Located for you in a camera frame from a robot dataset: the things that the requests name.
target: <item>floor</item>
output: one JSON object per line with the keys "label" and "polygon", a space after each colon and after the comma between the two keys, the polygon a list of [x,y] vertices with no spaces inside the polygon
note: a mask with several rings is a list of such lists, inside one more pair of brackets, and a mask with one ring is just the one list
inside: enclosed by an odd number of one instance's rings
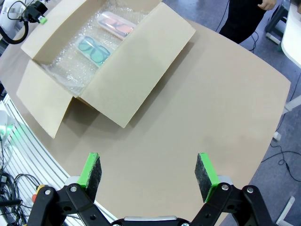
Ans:
{"label": "floor", "polygon": [[[198,22],[214,31],[220,23],[227,5],[227,0],[163,1],[181,16]],[[301,74],[301,69],[291,62],[283,52],[278,52],[277,45],[265,37],[264,28],[272,13],[273,10],[268,11],[256,29],[259,34],[259,39],[257,41],[254,54],[276,68],[289,81],[291,81],[291,90],[288,95],[289,100],[295,88],[296,91],[294,97],[301,95],[301,84],[296,86],[297,80]],[[227,14],[228,11],[225,14],[225,18],[223,19],[221,26],[223,26],[227,18]],[[250,37],[241,45],[246,49],[252,49],[253,39]],[[297,107],[292,112],[285,115],[278,131],[282,134],[282,138],[278,143],[272,141],[273,146],[281,145],[283,151],[301,153],[301,107]],[[270,146],[265,157],[272,156],[279,152],[279,147],[272,148]],[[297,180],[301,180],[301,156],[293,153],[285,153],[284,155],[291,174]],[[290,177],[285,164],[278,165],[278,161],[281,158],[282,155],[277,155],[262,163],[250,183],[259,187],[274,222],[278,219],[290,197],[294,196],[296,201],[285,220],[294,226],[301,226],[301,182],[294,181]],[[235,226],[237,224],[232,216],[228,216],[222,225]]]}

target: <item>table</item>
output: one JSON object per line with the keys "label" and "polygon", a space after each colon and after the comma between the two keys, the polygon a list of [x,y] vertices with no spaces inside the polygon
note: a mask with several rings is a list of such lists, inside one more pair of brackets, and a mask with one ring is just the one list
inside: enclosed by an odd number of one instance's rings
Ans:
{"label": "table", "polygon": [[190,23],[196,34],[125,129],[74,100],[51,139],[16,96],[28,57],[10,46],[0,58],[0,79],[19,112],[70,175],[80,174],[89,152],[100,154],[96,200],[118,218],[192,220],[203,205],[197,153],[207,152],[217,173],[242,188],[279,122],[290,82],[234,42]]}
{"label": "table", "polygon": [[[301,68],[301,14],[297,12],[297,3],[291,1],[288,12],[285,33],[281,47],[285,55]],[[286,103],[283,114],[301,105],[301,96]]]}

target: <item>black pants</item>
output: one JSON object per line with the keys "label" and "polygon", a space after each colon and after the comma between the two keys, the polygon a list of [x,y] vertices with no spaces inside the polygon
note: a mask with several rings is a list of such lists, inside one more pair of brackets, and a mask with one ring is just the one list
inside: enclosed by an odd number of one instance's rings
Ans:
{"label": "black pants", "polygon": [[230,0],[228,19],[220,34],[236,43],[250,37],[266,12],[257,6],[261,3],[262,0]]}

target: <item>open cardboard box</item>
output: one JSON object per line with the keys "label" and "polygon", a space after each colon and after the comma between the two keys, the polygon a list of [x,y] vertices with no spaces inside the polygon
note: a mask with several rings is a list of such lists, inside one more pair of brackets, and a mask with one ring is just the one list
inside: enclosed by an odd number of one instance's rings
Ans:
{"label": "open cardboard box", "polygon": [[[195,33],[161,0],[122,0],[149,14],[122,41],[76,97],[125,127],[170,64]],[[54,138],[73,98],[40,64],[50,64],[64,45],[106,0],[62,0],[22,45],[32,60],[17,95]]]}

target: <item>bolt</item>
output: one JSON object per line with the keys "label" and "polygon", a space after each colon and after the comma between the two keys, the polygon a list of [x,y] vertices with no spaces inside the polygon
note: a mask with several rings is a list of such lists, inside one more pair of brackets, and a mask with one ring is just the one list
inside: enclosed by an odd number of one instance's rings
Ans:
{"label": "bolt", "polygon": [[246,191],[247,191],[248,193],[253,193],[254,190],[253,190],[251,187],[248,187]]}
{"label": "bolt", "polygon": [[222,190],[227,191],[229,189],[228,185],[223,185]]}
{"label": "bolt", "polygon": [[72,191],[72,192],[75,192],[76,190],[77,190],[76,186],[72,186],[72,187],[70,188],[70,191]]}

